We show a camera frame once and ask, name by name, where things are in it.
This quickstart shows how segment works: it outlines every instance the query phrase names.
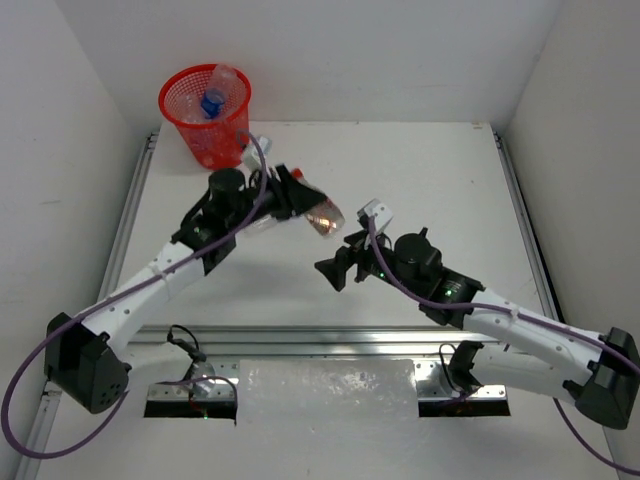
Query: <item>white wall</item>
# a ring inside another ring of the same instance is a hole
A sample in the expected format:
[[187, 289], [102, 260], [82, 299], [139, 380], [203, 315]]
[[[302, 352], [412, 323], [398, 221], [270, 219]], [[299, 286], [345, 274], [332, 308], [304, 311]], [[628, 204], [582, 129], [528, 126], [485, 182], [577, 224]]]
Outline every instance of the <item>white wall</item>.
[[230, 62], [255, 120], [511, 118], [560, 0], [56, 0], [136, 129], [173, 73]]
[[[0, 15], [0, 391], [48, 321], [95, 300], [142, 139], [118, 113], [53, 0]], [[11, 405], [22, 440], [42, 359]], [[0, 437], [0, 478], [18, 456]]]
[[[637, 342], [639, 22], [637, 0], [569, 1], [507, 136], [567, 320]], [[609, 439], [640, 468], [640, 400]]]

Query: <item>basket rim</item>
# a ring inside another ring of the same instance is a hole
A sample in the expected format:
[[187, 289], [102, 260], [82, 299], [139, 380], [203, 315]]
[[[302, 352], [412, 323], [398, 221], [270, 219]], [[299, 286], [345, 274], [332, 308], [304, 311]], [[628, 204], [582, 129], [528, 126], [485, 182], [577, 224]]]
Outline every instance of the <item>basket rim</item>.
[[[160, 107], [160, 111], [162, 112], [162, 115], [164, 116], [164, 118], [166, 118], [167, 120], [169, 120], [171, 123], [173, 123], [174, 125], [176, 125], [178, 127], [190, 128], [190, 129], [198, 129], [198, 130], [204, 130], [204, 129], [207, 129], [207, 128], [211, 128], [211, 127], [215, 126], [217, 123], [218, 124], [222, 123], [220, 121], [216, 121], [215, 119], [213, 121], [211, 121], [211, 122], [203, 123], [203, 124], [186, 123], [186, 122], [183, 122], [181, 120], [178, 120], [173, 115], [171, 115], [167, 111], [167, 109], [166, 109], [166, 107], [164, 105], [164, 101], [165, 101], [165, 98], [167, 96], [167, 93], [169, 92], [169, 89], [178, 80], [182, 80], [184, 77], [186, 77], [188, 75], [191, 75], [192, 73], [195, 73], [195, 72], [201, 72], [203, 70], [213, 70], [218, 65], [219, 64], [217, 64], [217, 63], [203, 63], [201, 65], [194, 65], [193, 67], [185, 68], [184, 70], [176, 73], [169, 80], [167, 80], [166, 83], [160, 89], [160, 93], [158, 94], [158, 106]], [[237, 68], [235, 68], [235, 67], [232, 67], [232, 68], [235, 70], [236, 75], [238, 75], [238, 78], [242, 81], [242, 83], [244, 83], [244, 86], [247, 89], [247, 94], [245, 95], [245, 98], [244, 98], [242, 104], [240, 104], [240, 108], [238, 108], [235, 111], [235, 113], [232, 113], [231, 115], [226, 117], [224, 119], [224, 121], [233, 121], [236, 118], [238, 118], [238, 116], [240, 116], [240, 114], [244, 110], [246, 110], [247, 106], [249, 105], [249, 100], [251, 100], [251, 83], [249, 83], [249, 79], [247, 78], [247, 76], [244, 73], [242, 73]]]

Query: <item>metal frame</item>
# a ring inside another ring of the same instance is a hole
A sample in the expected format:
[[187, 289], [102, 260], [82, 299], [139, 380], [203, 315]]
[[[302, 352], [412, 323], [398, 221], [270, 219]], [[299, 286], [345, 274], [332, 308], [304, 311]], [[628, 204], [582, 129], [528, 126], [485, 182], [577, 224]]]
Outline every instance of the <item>metal frame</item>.
[[[154, 132], [147, 138], [138, 159], [99, 298], [104, 298], [110, 291], [113, 291], [118, 283], [157, 137], [158, 132]], [[541, 254], [533, 235], [531, 222], [511, 159], [504, 141], [497, 134], [495, 134], [495, 141], [543, 311], [546, 316], [557, 319], [558, 310], [551, 294], [549, 280], [545, 274]], [[416, 367], [418, 396], [421, 399], [428, 398], [430, 400], [440, 398], [446, 392], [446, 386], [438, 384], [440, 390], [434, 388], [438, 385], [434, 383], [433, 379], [436, 376], [440, 377], [432, 373], [432, 371], [435, 373], [437, 368], [440, 367], [440, 362], [437, 358], [438, 346], [442, 343], [453, 343], [455, 345], [465, 339], [487, 340], [486, 337], [473, 333], [441, 328], [233, 329], [201, 327], [194, 328], [194, 333], [198, 335], [205, 353], [210, 354], [214, 360], [217, 373], [229, 376], [232, 381], [235, 380], [237, 382], [240, 358], [291, 356], [354, 358], [365, 355], [377, 355], [386, 358], [411, 358]], [[155, 326], [142, 329], [134, 338], [134, 343], [149, 345], [159, 343], [165, 338], [166, 329]], [[231, 390], [224, 390], [224, 388], [220, 386], [220, 389], [214, 391], [213, 394], [220, 396], [221, 399], [224, 399], [225, 395], [228, 398]], [[153, 400], [159, 397], [164, 400], [175, 399], [176, 401], [183, 401], [184, 397], [186, 397], [186, 392], [179, 389], [179, 387], [167, 389], [158, 386], [151, 387], [149, 389], [149, 398]], [[483, 391], [476, 394], [474, 401], [504, 399], [505, 397], [506, 393], [503, 387], [485, 387]], [[36, 421], [29, 435], [28, 445], [31, 448], [44, 450], [46, 447], [59, 399], [60, 390], [55, 385], [47, 383]], [[17, 480], [35, 480], [39, 465], [39, 460], [24, 457], [20, 462], [18, 474], [15, 478]]]

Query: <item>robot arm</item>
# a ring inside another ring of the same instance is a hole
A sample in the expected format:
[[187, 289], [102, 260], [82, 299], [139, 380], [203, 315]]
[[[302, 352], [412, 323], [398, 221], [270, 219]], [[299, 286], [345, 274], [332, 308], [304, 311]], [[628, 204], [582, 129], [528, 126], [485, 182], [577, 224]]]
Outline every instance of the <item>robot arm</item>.
[[[255, 208], [261, 177], [249, 181], [236, 169], [216, 171], [206, 194], [189, 210], [180, 229], [156, 257], [112, 297], [132, 287], [137, 291], [110, 308], [88, 315], [52, 341], [45, 351], [45, 374], [91, 413], [111, 407], [128, 389], [138, 385], [190, 378], [206, 361], [205, 355], [185, 341], [175, 340], [148, 350], [130, 350], [129, 341], [142, 325], [184, 288], [207, 276], [235, 248], [226, 238]], [[327, 197], [298, 182], [284, 165], [267, 176], [266, 193], [253, 217], [270, 215], [284, 221], [300, 216]], [[195, 253], [211, 247], [196, 258]], [[55, 317], [53, 332], [71, 318]]]
[[[363, 230], [346, 237], [348, 246], [341, 247], [334, 258], [317, 262], [316, 269], [337, 291], [345, 287], [346, 273], [354, 265], [356, 282], [369, 276], [387, 283], [400, 282], [412, 298], [426, 300], [419, 309], [436, 323], [502, 342], [460, 343], [448, 369], [461, 389], [504, 384], [569, 402], [601, 425], [626, 428], [640, 380], [602, 348], [577, 341], [565, 332], [603, 342], [640, 365], [629, 333], [617, 328], [606, 335], [569, 326], [561, 332], [545, 328], [553, 328], [557, 322], [520, 308], [477, 280], [445, 267], [442, 253], [427, 240], [426, 228], [401, 236], [392, 249], [385, 245], [388, 238], [382, 234], [393, 218], [386, 205], [373, 200], [358, 217]], [[506, 308], [510, 314], [490, 306]], [[518, 315], [533, 318], [536, 324]]]

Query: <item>red plastic bin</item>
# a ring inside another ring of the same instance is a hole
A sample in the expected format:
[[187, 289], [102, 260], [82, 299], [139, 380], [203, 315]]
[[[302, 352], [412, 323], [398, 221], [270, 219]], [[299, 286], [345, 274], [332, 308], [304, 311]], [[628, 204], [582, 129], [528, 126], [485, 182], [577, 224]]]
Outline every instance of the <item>red plastic bin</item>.
[[236, 167], [240, 164], [242, 140], [236, 139], [238, 129], [249, 129], [249, 100], [251, 84], [247, 77], [234, 69], [238, 76], [231, 95], [227, 99], [221, 115], [229, 110], [234, 113], [222, 121], [211, 121], [204, 124], [185, 123], [180, 120], [181, 106], [179, 98], [185, 94], [195, 94], [202, 98], [204, 90], [217, 64], [196, 65], [187, 68], [171, 77], [164, 84], [158, 95], [158, 105], [162, 115], [173, 123], [196, 160], [205, 168]]

